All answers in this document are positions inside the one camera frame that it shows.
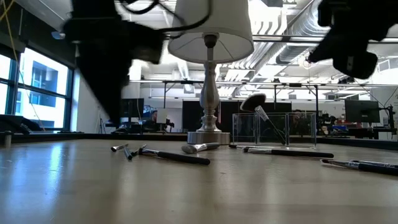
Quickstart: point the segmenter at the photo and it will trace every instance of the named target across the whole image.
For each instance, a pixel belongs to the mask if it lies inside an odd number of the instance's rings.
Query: clear acrylic box
[[[313,148],[317,144],[315,113],[267,113],[285,144],[256,113],[233,114],[233,144]]]

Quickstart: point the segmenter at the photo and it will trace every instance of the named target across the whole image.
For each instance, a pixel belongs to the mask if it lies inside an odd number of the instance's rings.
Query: lamp stem
[[[197,132],[221,132],[216,127],[217,118],[214,116],[215,108],[220,102],[220,96],[216,86],[216,63],[213,62],[213,47],[207,48],[207,62],[205,64],[205,82],[200,92],[200,106],[205,114],[202,118],[202,126]]]

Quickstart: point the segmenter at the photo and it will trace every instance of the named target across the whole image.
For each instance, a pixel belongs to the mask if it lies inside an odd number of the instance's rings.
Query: computer monitor
[[[122,99],[122,118],[141,118],[144,115],[144,99]]]
[[[368,100],[345,100],[349,122],[380,123],[379,104]]]

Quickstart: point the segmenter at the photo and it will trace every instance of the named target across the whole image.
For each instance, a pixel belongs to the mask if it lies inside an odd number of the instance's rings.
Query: lamp base
[[[230,144],[230,133],[221,132],[188,132],[188,144],[204,144],[218,142],[220,145]]]

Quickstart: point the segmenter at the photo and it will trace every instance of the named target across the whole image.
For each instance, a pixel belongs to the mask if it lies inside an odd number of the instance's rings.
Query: desk
[[[111,146],[184,142],[72,140],[0,149],[0,223],[396,223],[398,177],[321,166],[319,160],[199,154],[209,166],[139,156]],[[398,164],[394,151],[319,145],[337,159]]]

